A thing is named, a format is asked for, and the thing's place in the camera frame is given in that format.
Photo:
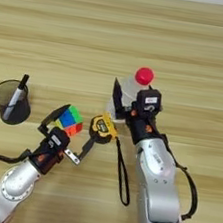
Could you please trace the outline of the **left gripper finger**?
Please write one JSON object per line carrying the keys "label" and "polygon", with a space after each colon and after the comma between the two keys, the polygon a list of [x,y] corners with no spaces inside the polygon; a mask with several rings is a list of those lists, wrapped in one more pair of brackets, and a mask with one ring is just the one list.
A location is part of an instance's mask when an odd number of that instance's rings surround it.
{"label": "left gripper finger", "polygon": [[63,105],[62,107],[55,109],[51,112],[43,121],[41,121],[40,126],[38,126],[38,130],[42,133],[48,132],[48,125],[51,122],[55,122],[59,117],[70,107],[69,104]]}
{"label": "left gripper finger", "polygon": [[95,137],[91,137],[88,141],[83,145],[82,152],[79,154],[78,159],[83,160],[83,158],[87,155],[87,153],[92,149],[93,144],[95,143]]}

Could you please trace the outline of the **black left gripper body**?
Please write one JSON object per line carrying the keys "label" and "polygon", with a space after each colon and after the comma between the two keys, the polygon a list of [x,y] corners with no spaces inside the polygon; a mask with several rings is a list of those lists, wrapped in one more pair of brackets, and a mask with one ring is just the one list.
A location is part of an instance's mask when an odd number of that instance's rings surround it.
{"label": "black left gripper body", "polygon": [[68,136],[57,137],[55,134],[47,136],[40,142],[40,146],[30,155],[29,161],[40,174],[47,174],[56,163],[60,163],[67,156],[72,163],[78,165],[80,160],[68,149]]}

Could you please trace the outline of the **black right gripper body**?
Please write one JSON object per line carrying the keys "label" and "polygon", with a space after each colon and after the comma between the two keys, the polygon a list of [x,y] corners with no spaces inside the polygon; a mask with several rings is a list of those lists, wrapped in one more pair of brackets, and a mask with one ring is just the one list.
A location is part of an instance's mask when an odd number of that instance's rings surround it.
{"label": "black right gripper body", "polygon": [[162,134],[156,126],[156,112],[146,111],[137,102],[133,102],[131,109],[126,113],[125,122],[130,129],[132,142],[137,144],[146,139],[159,139]]}

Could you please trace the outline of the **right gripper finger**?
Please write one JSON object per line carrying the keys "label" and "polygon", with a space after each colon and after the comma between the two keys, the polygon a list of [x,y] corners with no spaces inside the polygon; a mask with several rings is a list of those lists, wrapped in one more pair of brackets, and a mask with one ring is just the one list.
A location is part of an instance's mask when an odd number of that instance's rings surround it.
{"label": "right gripper finger", "polygon": [[120,82],[118,81],[118,79],[115,79],[115,82],[113,84],[112,97],[113,97],[112,99],[113,99],[113,103],[114,103],[116,118],[124,119],[125,118],[125,108],[121,101],[122,89],[121,89]]}

